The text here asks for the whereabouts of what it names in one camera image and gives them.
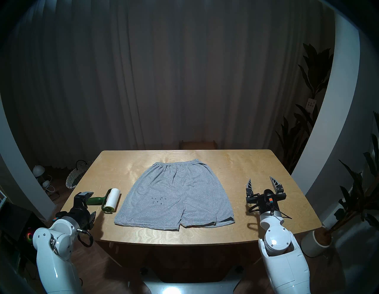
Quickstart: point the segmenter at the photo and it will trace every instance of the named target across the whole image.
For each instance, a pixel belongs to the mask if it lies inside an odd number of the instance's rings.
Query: paper label
[[[313,113],[313,110],[315,109],[315,105],[316,105],[316,100],[309,98],[307,105],[305,106],[305,110],[310,112],[310,113]]]

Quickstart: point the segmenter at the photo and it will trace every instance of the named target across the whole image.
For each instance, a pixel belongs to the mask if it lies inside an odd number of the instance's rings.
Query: wood grain
[[[198,158],[208,164],[224,187],[232,205],[235,223],[218,228],[184,228],[160,231],[148,228],[118,226],[114,217],[139,176],[155,162],[179,162]],[[285,219],[285,227],[294,234],[310,231],[321,222],[295,181],[270,150],[162,150],[103,151],[86,172],[62,210],[68,211],[74,195],[92,191],[102,197],[109,188],[119,188],[121,196],[113,214],[104,214],[100,206],[91,230],[95,240],[155,245],[216,245],[252,242],[262,238],[259,213],[248,213],[245,186],[252,179],[253,191],[272,189],[270,176],[281,184],[287,194],[279,203],[281,211],[293,219]]]

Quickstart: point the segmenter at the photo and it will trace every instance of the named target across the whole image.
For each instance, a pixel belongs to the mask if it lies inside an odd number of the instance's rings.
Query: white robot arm
[[[89,214],[86,201],[92,192],[74,197],[70,212],[62,212],[62,218],[49,228],[39,228],[33,234],[33,246],[37,250],[37,267],[42,285],[47,293],[82,293],[81,282],[75,266],[70,262],[73,243],[78,237],[86,247],[93,238],[88,230],[93,227],[95,213]],[[79,233],[90,236],[90,244],[81,241]]]
[[[309,294],[308,264],[294,235],[282,226],[284,219],[277,201],[285,199],[286,194],[281,184],[270,179],[276,194],[269,189],[263,195],[253,194],[249,180],[246,201],[255,203],[249,211],[259,211],[260,226],[266,231],[264,240],[258,240],[258,247],[271,287],[278,294]]]

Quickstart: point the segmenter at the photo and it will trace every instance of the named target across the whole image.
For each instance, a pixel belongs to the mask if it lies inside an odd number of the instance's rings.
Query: gray shorts
[[[195,159],[149,167],[134,183],[114,223],[178,231],[180,225],[229,225],[234,214],[216,175]]]

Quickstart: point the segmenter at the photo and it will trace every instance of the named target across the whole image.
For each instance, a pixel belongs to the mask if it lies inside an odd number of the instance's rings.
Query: wicker basket
[[[83,161],[84,163],[78,166],[78,162],[80,161]],[[86,173],[86,171],[88,171],[92,163],[93,161],[84,161],[82,159],[79,159],[75,164],[76,168],[72,172],[70,172],[69,176],[67,177],[66,187],[69,189],[75,188],[81,180],[81,178]]]

